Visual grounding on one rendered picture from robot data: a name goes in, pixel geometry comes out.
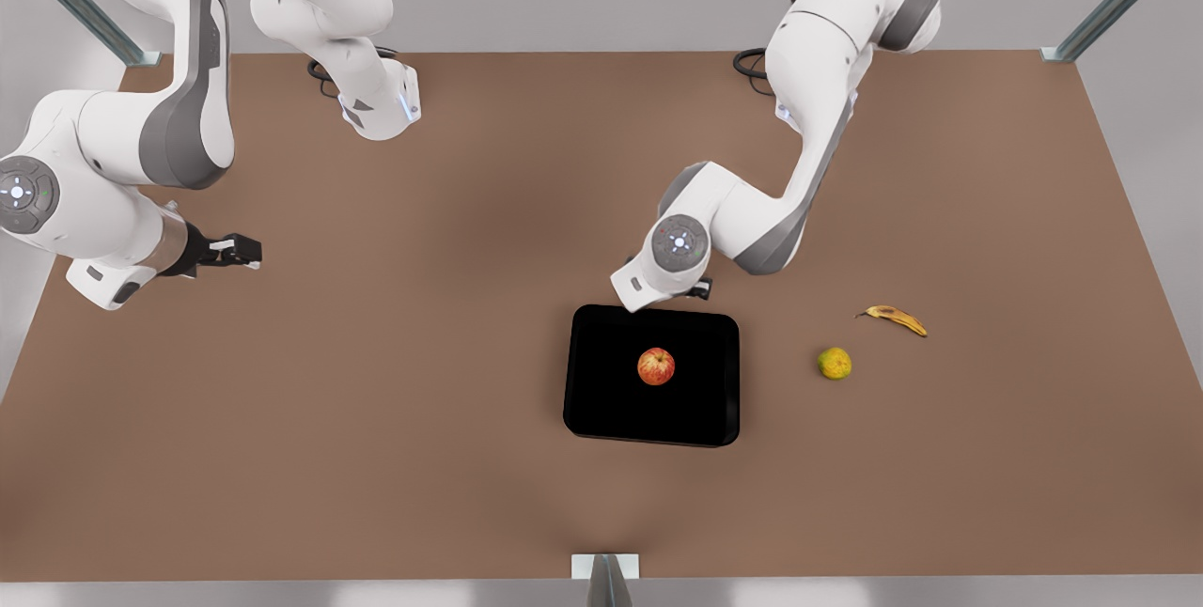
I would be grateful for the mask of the red apple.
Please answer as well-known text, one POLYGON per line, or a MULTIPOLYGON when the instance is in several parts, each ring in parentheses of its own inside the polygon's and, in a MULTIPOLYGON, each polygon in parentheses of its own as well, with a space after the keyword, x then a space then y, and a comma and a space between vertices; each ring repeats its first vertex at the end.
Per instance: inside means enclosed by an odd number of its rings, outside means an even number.
POLYGON ((665 349, 645 350, 636 364, 639 379, 650 387, 666 383, 672 379, 675 370, 676 361, 665 349))

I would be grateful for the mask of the black rectangular tray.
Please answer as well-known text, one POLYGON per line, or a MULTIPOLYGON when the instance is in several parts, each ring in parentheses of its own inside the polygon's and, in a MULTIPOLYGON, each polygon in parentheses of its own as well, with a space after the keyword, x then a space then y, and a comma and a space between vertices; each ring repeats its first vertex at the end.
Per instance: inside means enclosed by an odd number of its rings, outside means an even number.
POLYGON ((722 313, 583 304, 574 313, 563 419, 577 436, 725 447, 740 432, 740 332, 722 313), (636 371, 665 349, 674 376, 659 387, 636 371))

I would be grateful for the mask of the brown-spotted yellow banana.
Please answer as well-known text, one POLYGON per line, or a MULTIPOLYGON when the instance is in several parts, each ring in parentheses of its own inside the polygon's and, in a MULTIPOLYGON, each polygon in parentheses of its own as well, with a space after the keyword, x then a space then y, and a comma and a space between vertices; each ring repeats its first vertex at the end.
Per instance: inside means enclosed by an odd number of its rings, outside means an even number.
POLYGON ((929 334, 928 328, 925 328, 919 319, 912 316, 911 313, 899 310, 896 307, 889 307, 889 304, 873 304, 865 308, 864 311, 858 313, 857 319, 861 316, 893 321, 893 323, 905 326, 905 328, 919 337, 928 337, 929 334))

